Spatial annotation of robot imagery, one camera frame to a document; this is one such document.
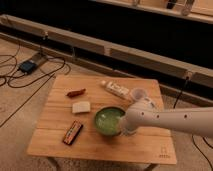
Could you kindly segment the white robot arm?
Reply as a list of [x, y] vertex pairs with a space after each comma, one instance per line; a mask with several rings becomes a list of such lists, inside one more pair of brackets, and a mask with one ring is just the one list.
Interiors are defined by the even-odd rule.
[[213, 107], [157, 109], [150, 99], [142, 98], [127, 108], [119, 127], [126, 135], [139, 127], [159, 127], [213, 138]]

